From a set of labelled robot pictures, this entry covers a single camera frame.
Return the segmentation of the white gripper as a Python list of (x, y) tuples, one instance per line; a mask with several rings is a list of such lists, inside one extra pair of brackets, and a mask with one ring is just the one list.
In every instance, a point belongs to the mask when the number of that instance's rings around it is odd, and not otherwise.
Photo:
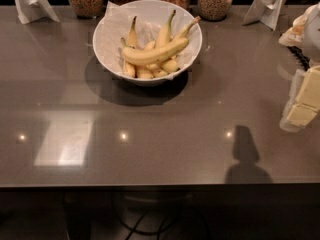
[(311, 67), (307, 71), (296, 71), (279, 123), (285, 131), (299, 132), (320, 112), (320, 3), (308, 7), (296, 18), (281, 35), (279, 43), (300, 49)]

